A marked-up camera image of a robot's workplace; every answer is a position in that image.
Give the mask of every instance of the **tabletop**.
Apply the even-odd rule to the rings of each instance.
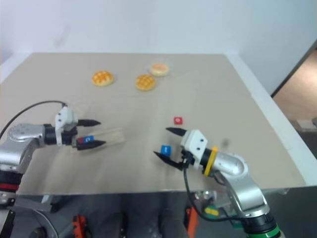
[[[135,87],[156,61],[170,74],[147,92]],[[107,70],[114,83],[96,87],[92,75]],[[153,151],[170,145],[180,160],[181,138],[169,133],[174,117],[184,129],[199,129],[208,147],[242,156],[260,188],[305,186],[305,180],[246,84],[225,55],[36,53],[1,84],[1,125],[26,106],[62,100],[79,118],[121,128],[125,141],[86,153],[68,147],[37,150],[20,194],[90,194],[184,190],[183,174]],[[16,123],[53,123],[60,105],[43,105]],[[200,171],[189,170],[192,190],[220,189]]]

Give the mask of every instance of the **yellow ring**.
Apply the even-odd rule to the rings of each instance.
[[[215,160],[215,158],[216,158],[216,153],[217,153],[217,151],[218,151],[218,148],[217,148],[216,146],[214,146],[214,147],[212,148],[212,150],[211,150],[211,153],[210,153],[210,156],[209,156],[207,165],[206,165],[206,169],[205,169],[205,172],[204,172],[204,175],[206,175],[206,176],[209,175],[211,166],[213,165],[214,160]]]

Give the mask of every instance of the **wooden floor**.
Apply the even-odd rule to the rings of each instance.
[[[288,119],[317,117],[317,51],[314,51],[274,97]]]

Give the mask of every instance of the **red stripe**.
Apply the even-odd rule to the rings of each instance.
[[[0,183],[0,189],[18,190],[19,185],[9,184],[9,183]]]

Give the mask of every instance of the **blue block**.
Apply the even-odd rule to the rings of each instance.
[[[88,135],[83,137],[83,143],[87,143],[88,141],[92,141],[94,140],[94,136],[93,135]]]
[[[162,145],[162,147],[160,148],[160,152],[161,154],[170,156],[170,153],[172,152],[172,147],[170,147],[169,145]]]

